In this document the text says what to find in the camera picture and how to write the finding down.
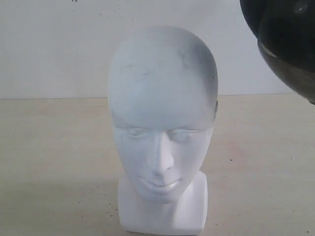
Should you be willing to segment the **black helmet with tinted visor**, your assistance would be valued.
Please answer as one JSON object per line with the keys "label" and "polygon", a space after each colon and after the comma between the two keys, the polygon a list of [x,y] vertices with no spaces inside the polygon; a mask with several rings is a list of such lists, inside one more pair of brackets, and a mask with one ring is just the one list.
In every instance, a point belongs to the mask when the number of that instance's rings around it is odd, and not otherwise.
{"label": "black helmet with tinted visor", "polygon": [[315,102],[315,2],[242,0],[243,17],[261,56],[290,89]]}

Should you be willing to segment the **white mannequin head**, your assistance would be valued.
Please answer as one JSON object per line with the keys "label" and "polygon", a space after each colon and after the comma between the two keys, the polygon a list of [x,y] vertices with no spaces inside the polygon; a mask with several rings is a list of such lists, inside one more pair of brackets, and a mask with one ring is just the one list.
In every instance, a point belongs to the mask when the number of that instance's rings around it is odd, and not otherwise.
{"label": "white mannequin head", "polygon": [[174,26],[123,41],[108,75],[108,108],[123,166],[121,226],[129,232],[196,236],[208,184],[201,166],[218,110],[218,73],[207,45]]}

